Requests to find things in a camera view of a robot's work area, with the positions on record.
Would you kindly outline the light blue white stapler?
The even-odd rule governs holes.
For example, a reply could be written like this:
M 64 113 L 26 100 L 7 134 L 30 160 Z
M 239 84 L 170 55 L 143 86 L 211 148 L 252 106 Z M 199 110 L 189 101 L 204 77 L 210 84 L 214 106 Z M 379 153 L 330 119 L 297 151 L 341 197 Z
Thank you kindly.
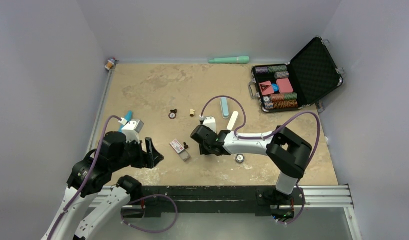
M 221 98 L 220 106 L 221 106 L 221 114 L 222 114 L 223 119 L 228 119 L 230 116 L 230 110 L 229 110 L 228 99 L 226 97 Z

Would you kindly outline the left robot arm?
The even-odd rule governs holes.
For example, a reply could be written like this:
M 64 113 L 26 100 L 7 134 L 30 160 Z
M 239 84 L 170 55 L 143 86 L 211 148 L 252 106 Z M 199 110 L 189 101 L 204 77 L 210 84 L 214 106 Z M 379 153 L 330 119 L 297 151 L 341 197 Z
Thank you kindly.
M 151 138 L 147 137 L 145 144 L 146 150 L 143 150 L 142 141 L 128 141 L 121 132 L 103 134 L 98 147 L 73 166 L 59 211 L 43 239 L 74 236 L 89 204 L 112 179 L 114 172 L 126 167 L 152 169 L 164 160 Z

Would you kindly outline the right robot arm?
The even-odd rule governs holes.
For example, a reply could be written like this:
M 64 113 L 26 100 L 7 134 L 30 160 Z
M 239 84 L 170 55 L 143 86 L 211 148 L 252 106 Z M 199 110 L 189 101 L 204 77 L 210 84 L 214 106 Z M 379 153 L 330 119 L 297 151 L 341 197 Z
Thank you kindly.
M 254 154 L 267 156 L 280 170 L 273 190 L 281 204 L 293 197 L 293 190 L 304 177 L 313 147 L 287 127 L 277 127 L 277 133 L 266 138 L 264 133 L 239 133 L 222 130 L 219 133 L 203 124 L 190 137 L 199 144 L 201 155 L 230 156 Z

